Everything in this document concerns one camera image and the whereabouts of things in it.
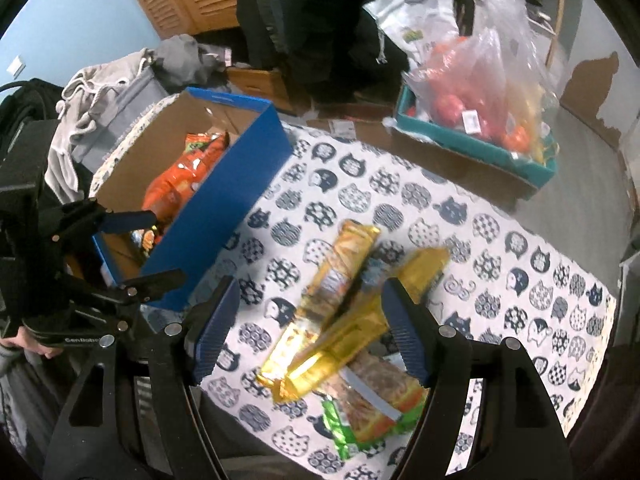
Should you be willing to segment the left hand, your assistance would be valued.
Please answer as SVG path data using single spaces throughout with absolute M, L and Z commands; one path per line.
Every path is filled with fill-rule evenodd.
M 44 356 L 46 359 L 56 358 L 63 353 L 61 348 L 50 348 L 40 344 L 25 327 L 20 327 L 14 337 L 1 338 L 0 344 L 2 344 L 4 348 L 21 348 L 28 350 L 38 354 L 38 356 Z

